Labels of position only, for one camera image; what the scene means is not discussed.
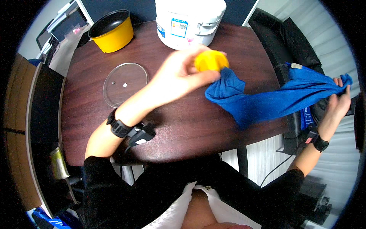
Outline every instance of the hand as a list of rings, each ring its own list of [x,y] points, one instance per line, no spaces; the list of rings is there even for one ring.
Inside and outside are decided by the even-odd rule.
[[[211,50],[204,45],[173,52],[162,64],[153,79],[145,87],[154,107],[170,103],[206,84],[220,78],[217,71],[198,73],[194,59],[204,51]]]
[[[343,87],[343,82],[340,78],[334,78],[333,81],[338,86]],[[350,85],[347,85],[346,92],[339,97],[336,94],[329,97],[327,111],[318,126],[318,134],[324,141],[329,141],[331,139],[336,132],[340,121],[350,108],[350,87]]]

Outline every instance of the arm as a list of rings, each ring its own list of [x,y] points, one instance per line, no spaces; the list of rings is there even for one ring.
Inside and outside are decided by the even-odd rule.
[[[333,80],[338,86],[343,86],[340,78],[334,78]],[[324,141],[330,141],[336,132],[340,121],[346,115],[350,105],[349,85],[346,88],[346,92],[340,97],[335,94],[329,97],[327,111],[318,126],[318,134]],[[312,143],[309,143],[306,148],[296,156],[287,171],[300,169],[304,173],[304,176],[306,176],[318,163],[320,156],[321,152],[315,149]]]
[[[173,52],[149,84],[118,107],[115,113],[116,120],[121,120],[127,126],[135,126],[153,109],[218,80],[219,72],[198,73],[194,67],[195,57],[206,50],[210,48],[198,45],[191,49]],[[85,159],[90,156],[108,158],[123,141],[111,132],[111,126],[106,123],[107,120],[89,138]]]

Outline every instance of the white curtain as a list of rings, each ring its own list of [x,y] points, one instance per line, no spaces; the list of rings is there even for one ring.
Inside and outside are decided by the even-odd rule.
[[[313,47],[325,75],[334,78],[348,73],[353,79],[351,97],[360,92],[351,50],[337,24],[318,0],[260,0],[257,7],[282,21],[291,17]],[[327,185],[325,195],[330,197],[332,211],[323,224],[324,228],[334,225],[356,180],[359,152],[355,150],[353,118],[353,115],[343,118],[329,147],[309,174]]]

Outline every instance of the dark wooden table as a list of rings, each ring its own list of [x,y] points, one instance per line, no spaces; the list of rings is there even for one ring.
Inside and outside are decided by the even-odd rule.
[[[63,149],[70,165],[83,166],[90,135],[113,110],[102,93],[110,71],[122,63],[133,62],[142,65],[151,79],[174,51],[159,40],[155,22],[135,26],[134,32],[133,40],[117,52],[103,53],[93,41],[74,52],[61,109]],[[230,68],[246,82],[246,94],[279,88],[270,60],[251,28],[221,23],[210,48],[228,54]],[[205,98],[206,88],[150,113],[144,121],[157,125],[155,138],[132,147],[120,159],[127,163],[183,160],[234,149],[287,131],[286,118],[239,131],[228,112]]]

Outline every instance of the rice cooker handle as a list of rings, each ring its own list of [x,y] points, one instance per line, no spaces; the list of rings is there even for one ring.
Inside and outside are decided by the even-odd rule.
[[[213,23],[198,23],[194,34],[199,35],[199,36],[210,35],[211,33],[213,33],[216,30],[219,22],[220,21],[213,22]]]

